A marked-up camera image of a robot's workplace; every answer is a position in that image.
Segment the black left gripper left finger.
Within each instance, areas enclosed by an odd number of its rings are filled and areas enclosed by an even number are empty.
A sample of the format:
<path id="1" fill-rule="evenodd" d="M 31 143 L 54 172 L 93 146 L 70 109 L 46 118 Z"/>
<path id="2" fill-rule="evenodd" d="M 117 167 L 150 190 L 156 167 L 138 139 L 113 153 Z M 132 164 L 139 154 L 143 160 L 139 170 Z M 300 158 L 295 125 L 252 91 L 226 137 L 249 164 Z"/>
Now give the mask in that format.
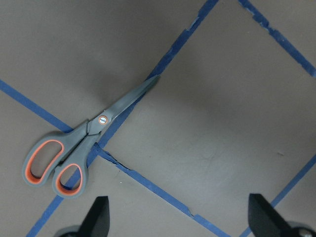
<path id="1" fill-rule="evenodd" d="M 108 196 L 99 196 L 88 211 L 80 226 L 59 230 L 56 237 L 107 237 L 110 229 Z"/>

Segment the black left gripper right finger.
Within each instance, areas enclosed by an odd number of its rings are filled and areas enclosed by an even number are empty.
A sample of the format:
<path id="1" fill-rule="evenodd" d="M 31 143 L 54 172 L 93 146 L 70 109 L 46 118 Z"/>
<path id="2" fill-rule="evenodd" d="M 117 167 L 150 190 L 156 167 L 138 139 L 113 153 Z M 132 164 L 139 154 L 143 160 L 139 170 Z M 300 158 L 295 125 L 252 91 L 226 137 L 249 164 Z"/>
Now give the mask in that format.
<path id="1" fill-rule="evenodd" d="M 248 197 L 248 224 L 256 237 L 314 237 L 311 228 L 291 226 L 261 194 Z"/>

